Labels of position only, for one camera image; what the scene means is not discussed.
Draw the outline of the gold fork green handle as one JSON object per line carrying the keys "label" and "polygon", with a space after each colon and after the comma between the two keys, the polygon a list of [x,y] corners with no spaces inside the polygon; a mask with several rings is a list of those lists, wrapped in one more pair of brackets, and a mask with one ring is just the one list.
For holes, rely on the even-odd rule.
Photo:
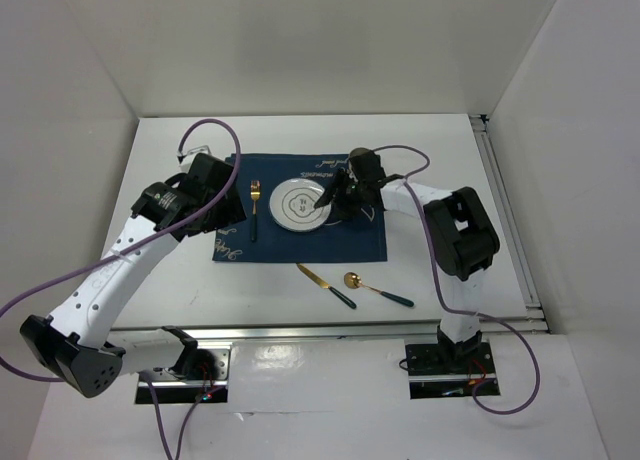
{"label": "gold fork green handle", "polygon": [[261,184],[259,180],[250,182],[250,198],[252,202],[252,216],[250,226],[250,241],[255,243],[258,238],[258,201],[261,197]]}

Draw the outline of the white round plate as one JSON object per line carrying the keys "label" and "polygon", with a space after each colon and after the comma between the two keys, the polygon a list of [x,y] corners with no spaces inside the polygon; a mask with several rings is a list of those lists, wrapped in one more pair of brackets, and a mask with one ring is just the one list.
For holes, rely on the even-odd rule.
{"label": "white round plate", "polygon": [[324,188],[309,179],[289,179],[278,184],[269,198],[269,211],[275,223],[294,233],[320,228],[331,214],[331,206],[316,207]]}

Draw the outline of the navy blue cloth placemat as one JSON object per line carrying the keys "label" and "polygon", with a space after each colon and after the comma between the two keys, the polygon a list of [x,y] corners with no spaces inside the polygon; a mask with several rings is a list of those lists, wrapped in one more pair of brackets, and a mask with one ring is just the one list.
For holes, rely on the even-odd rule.
{"label": "navy blue cloth placemat", "polygon": [[334,173],[346,166],[345,154],[244,154],[236,186],[245,212],[250,215],[250,182],[257,180],[261,184],[257,240],[250,240],[249,219],[219,230],[215,233],[213,260],[218,263],[385,262],[385,220],[378,210],[366,206],[355,219],[346,222],[330,216],[326,226],[307,233],[279,226],[269,211],[271,194],[280,183],[302,178],[326,186]]}

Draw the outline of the gold knife green handle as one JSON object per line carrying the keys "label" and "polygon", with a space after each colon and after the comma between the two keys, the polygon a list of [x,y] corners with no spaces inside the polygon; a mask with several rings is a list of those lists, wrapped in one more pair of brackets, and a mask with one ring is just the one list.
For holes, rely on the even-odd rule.
{"label": "gold knife green handle", "polygon": [[353,300],[351,300],[348,296],[346,296],[345,294],[340,292],[337,288],[335,288],[334,286],[330,285],[328,282],[323,280],[317,274],[312,272],[309,268],[307,268],[306,266],[304,266],[304,265],[302,265],[300,263],[297,263],[296,267],[298,268],[298,270],[301,273],[303,273],[312,282],[314,282],[320,288],[331,292],[335,297],[337,297],[342,303],[344,303],[350,309],[352,309],[352,310],[356,310],[357,309],[357,304]]}

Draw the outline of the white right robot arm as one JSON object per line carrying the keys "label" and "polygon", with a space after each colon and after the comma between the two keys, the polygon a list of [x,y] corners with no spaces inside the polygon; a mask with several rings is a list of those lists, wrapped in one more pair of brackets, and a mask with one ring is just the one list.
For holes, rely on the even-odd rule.
{"label": "white right robot arm", "polygon": [[330,206],[341,220],[371,206],[421,221],[442,311],[436,359],[444,370],[457,372],[481,346],[480,287],[500,241],[475,189],[428,187],[411,176],[386,173],[376,149],[357,148],[314,206]]}

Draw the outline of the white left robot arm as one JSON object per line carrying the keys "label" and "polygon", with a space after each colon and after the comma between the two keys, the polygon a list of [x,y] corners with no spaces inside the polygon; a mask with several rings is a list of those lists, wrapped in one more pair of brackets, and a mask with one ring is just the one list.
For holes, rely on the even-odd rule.
{"label": "white left robot arm", "polygon": [[152,270],[186,237],[246,218],[231,164],[200,152],[187,172],[147,187],[112,247],[114,261],[94,270],[48,316],[29,316],[20,334],[41,365],[86,398],[120,375],[164,369],[176,379],[197,367],[198,342],[163,326],[112,333],[120,313]]}

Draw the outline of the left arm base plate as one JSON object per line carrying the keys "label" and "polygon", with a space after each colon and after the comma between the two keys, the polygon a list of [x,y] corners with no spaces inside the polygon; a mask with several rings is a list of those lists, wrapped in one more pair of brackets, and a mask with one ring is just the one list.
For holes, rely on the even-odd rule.
{"label": "left arm base plate", "polygon": [[226,403],[231,360],[229,345],[214,344],[199,349],[186,373],[154,370],[149,373],[159,404],[192,404],[200,399],[204,404]]}

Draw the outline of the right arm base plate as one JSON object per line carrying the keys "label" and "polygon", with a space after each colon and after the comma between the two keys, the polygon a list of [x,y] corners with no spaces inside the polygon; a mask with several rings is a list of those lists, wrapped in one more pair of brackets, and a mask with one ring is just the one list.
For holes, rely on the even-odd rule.
{"label": "right arm base plate", "polygon": [[408,375],[411,399],[472,397],[477,385],[478,397],[500,395],[488,342],[458,363],[447,362],[435,343],[407,344],[398,366]]}

